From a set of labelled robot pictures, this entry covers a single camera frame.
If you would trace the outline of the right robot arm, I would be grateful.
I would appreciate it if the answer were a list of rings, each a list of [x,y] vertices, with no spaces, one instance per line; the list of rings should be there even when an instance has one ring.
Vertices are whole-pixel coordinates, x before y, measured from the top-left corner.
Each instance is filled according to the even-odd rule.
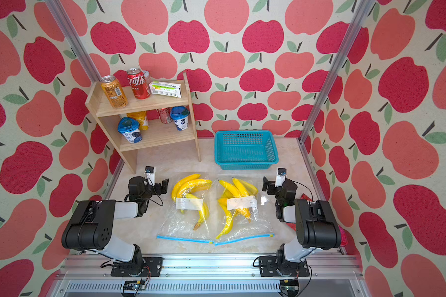
[[[262,277],[298,278],[311,275],[306,258],[316,250],[341,246],[342,235],[327,201],[296,198],[297,183],[291,179],[263,178],[262,191],[276,198],[276,218],[296,225],[296,237],[283,243],[274,256],[255,259]]]

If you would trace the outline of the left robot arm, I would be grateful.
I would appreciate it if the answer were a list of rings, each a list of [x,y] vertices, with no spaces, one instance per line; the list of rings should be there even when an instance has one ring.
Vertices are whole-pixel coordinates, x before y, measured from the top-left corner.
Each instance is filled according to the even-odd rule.
[[[112,277],[159,277],[161,257],[143,257],[138,245],[131,245],[113,234],[115,220],[142,217],[152,196],[168,190],[168,179],[154,184],[151,178],[137,176],[129,180],[129,194],[123,201],[113,199],[81,201],[63,231],[61,244],[65,249],[91,251],[113,261]]]

